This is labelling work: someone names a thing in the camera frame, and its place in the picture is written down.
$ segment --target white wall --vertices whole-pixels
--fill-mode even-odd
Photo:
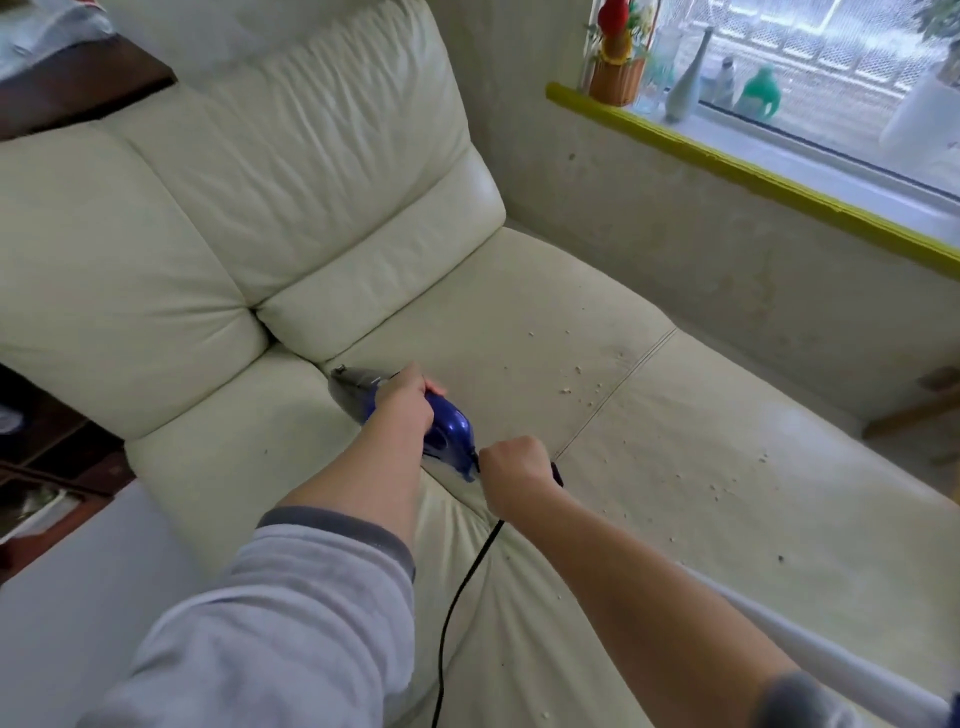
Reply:
[[[182,79],[262,53],[373,0],[101,0],[117,30]]]
[[[0,586],[0,723],[70,728],[127,674],[199,564],[138,483]]]

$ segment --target white vase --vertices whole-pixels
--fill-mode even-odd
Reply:
[[[667,121],[683,121],[697,108],[700,102],[700,74],[703,71],[707,46],[712,37],[712,28],[704,30],[704,38],[700,41],[700,47],[697,49],[697,55],[693,57],[693,62],[666,95]]]

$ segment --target blue handheld vacuum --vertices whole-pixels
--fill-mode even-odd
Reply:
[[[327,386],[341,409],[362,425],[376,409],[376,390],[391,376],[376,369],[339,366],[330,373]],[[423,457],[446,463],[472,483],[480,465],[470,420],[447,398],[427,392],[426,400],[433,407],[433,424],[423,436]],[[554,479],[563,485],[556,464],[552,465]]]

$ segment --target sofa seat cushion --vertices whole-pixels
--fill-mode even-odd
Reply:
[[[690,336],[673,333],[557,462],[581,502],[668,556],[948,694],[960,508]],[[649,725],[529,542],[508,526],[490,558],[443,724]]]
[[[937,693],[960,668],[960,507],[692,337],[559,465],[595,511],[861,657]]]
[[[469,417],[478,447],[534,432],[556,454],[673,328],[604,274],[502,228],[326,366],[396,369],[416,359]],[[446,466],[426,467],[485,510],[478,486]]]
[[[273,347],[210,397],[157,431],[127,443],[134,471],[200,556],[219,571],[259,518],[319,471],[358,428],[327,393],[314,365]],[[414,559],[417,658],[410,687],[386,705],[388,719],[436,683],[440,624],[489,526],[423,473]],[[458,603],[447,658],[471,624],[485,565]]]

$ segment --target window sill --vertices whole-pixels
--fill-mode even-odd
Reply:
[[[555,104],[960,280],[960,205],[709,108],[664,126],[549,84]]]

